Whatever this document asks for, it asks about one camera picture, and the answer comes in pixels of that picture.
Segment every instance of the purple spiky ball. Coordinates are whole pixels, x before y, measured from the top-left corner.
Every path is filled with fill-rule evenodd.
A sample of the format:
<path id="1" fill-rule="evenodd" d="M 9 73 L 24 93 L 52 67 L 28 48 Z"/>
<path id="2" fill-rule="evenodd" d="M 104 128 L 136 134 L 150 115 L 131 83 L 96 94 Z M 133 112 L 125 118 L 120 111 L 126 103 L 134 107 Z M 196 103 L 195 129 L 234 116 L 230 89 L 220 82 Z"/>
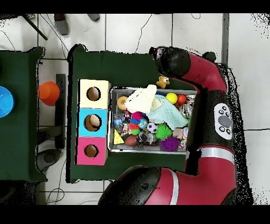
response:
<path id="1" fill-rule="evenodd" d="M 160 148 L 164 150 L 165 152 L 174 152 L 177 150 L 179 145 L 180 145 L 180 142 L 175 137 L 165 138 L 159 143 Z"/>

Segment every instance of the blue box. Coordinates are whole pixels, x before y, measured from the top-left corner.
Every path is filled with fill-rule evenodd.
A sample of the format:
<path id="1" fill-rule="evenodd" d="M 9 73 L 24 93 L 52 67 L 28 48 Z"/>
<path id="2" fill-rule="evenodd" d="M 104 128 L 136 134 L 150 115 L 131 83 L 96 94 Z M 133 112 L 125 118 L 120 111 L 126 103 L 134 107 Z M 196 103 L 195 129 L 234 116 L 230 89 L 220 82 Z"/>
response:
<path id="1" fill-rule="evenodd" d="M 87 115 L 98 115 L 101 118 L 101 126 L 97 131 L 89 131 L 84 127 L 84 119 Z M 106 109 L 80 108 L 79 112 L 79 136 L 80 137 L 106 137 L 107 136 L 107 115 Z"/>

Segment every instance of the pink box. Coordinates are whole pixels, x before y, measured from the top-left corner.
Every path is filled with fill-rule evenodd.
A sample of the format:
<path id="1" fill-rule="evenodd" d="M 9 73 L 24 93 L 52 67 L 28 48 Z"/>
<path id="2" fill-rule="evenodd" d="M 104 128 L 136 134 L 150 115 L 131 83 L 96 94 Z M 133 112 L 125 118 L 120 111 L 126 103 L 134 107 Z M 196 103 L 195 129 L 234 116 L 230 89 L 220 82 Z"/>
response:
<path id="1" fill-rule="evenodd" d="M 94 145 L 98 149 L 96 157 L 86 156 L 84 150 L 88 145 Z M 77 152 L 75 165 L 104 165 L 108 156 L 106 137 L 78 137 L 78 146 L 75 146 L 75 150 Z"/>

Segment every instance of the yellow box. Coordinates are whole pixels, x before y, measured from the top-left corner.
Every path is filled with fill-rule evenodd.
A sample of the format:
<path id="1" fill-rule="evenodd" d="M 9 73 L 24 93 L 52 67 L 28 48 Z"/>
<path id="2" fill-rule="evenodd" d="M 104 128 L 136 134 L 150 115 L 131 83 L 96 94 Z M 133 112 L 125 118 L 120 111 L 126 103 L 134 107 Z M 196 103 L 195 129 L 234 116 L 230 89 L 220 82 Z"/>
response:
<path id="1" fill-rule="evenodd" d="M 111 84 L 105 80 L 81 79 L 80 108 L 108 109 L 110 88 Z"/>

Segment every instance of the orange cup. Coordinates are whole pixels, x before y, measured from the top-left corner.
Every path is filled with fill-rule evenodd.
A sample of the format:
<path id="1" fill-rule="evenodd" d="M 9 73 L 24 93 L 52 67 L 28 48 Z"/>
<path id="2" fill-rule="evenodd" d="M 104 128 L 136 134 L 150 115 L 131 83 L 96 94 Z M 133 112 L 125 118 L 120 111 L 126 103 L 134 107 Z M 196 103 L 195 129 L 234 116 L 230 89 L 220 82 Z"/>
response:
<path id="1" fill-rule="evenodd" d="M 37 95 L 46 105 L 55 106 L 60 95 L 59 87 L 55 82 L 45 82 L 38 86 Z"/>

